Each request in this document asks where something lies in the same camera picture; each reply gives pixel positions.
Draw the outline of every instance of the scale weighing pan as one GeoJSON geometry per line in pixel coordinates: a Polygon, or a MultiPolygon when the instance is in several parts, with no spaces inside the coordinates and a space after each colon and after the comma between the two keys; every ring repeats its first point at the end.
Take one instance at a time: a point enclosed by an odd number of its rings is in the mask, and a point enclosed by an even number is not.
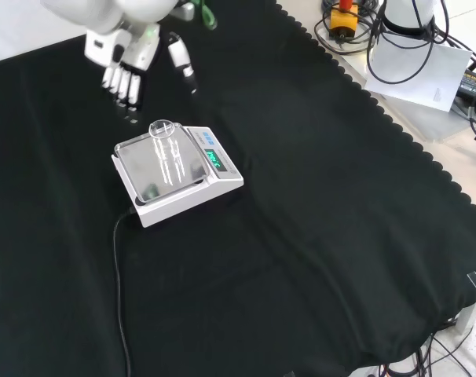
{"type": "Polygon", "coordinates": [[[172,195],[209,174],[205,157],[191,137],[170,121],[156,121],[148,134],[117,144],[115,155],[137,194],[137,204],[172,195]]]}

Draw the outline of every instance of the white wall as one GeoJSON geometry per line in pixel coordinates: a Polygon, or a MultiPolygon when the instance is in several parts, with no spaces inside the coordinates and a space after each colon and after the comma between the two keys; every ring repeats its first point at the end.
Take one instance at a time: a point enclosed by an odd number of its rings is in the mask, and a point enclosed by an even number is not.
{"type": "Polygon", "coordinates": [[[85,32],[50,13],[39,0],[0,0],[0,60],[85,32]]]}

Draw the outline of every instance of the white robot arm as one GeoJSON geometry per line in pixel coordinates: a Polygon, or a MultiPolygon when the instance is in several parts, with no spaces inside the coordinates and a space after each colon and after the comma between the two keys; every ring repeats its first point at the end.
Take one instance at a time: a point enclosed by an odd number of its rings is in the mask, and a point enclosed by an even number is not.
{"type": "MultiPolygon", "coordinates": [[[[105,67],[102,86],[120,106],[136,111],[141,106],[142,76],[160,46],[158,21],[173,11],[184,20],[194,17],[190,2],[177,7],[178,0],[41,0],[51,12],[85,26],[85,55],[105,67]]],[[[175,68],[196,92],[188,50],[175,33],[166,38],[175,68]]]]}

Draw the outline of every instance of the white paper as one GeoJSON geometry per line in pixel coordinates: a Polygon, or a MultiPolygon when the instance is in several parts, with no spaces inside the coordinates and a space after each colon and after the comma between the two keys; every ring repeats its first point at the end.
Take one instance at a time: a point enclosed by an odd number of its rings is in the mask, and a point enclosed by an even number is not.
{"type": "MultiPolygon", "coordinates": [[[[386,37],[399,46],[419,46],[425,43],[398,35],[386,37]]],[[[430,45],[418,49],[399,49],[381,37],[372,52],[372,70],[386,81],[401,81],[421,67],[429,48],[430,45]]],[[[414,79],[389,85],[378,81],[368,72],[365,89],[448,112],[470,57],[470,51],[436,44],[427,65],[414,79]]]]}

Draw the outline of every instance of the green cable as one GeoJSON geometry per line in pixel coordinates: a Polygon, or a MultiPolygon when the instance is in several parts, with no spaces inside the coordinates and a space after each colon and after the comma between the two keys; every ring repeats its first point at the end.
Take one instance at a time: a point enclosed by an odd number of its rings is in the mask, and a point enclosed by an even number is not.
{"type": "Polygon", "coordinates": [[[191,3],[201,9],[201,18],[207,29],[214,30],[217,27],[217,19],[210,8],[205,4],[205,0],[191,0],[191,3]]]}

